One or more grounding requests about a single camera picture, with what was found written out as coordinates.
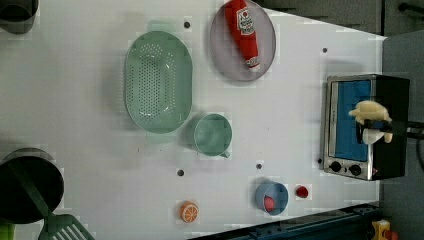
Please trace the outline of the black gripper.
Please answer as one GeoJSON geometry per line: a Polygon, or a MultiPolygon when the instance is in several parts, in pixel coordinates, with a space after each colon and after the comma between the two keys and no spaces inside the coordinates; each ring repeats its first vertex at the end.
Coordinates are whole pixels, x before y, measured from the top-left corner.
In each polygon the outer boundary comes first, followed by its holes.
{"type": "Polygon", "coordinates": [[[392,141],[395,136],[408,137],[418,140],[424,139],[424,123],[414,121],[365,120],[356,123],[356,138],[360,144],[374,144],[380,139],[385,143],[392,141]]]}

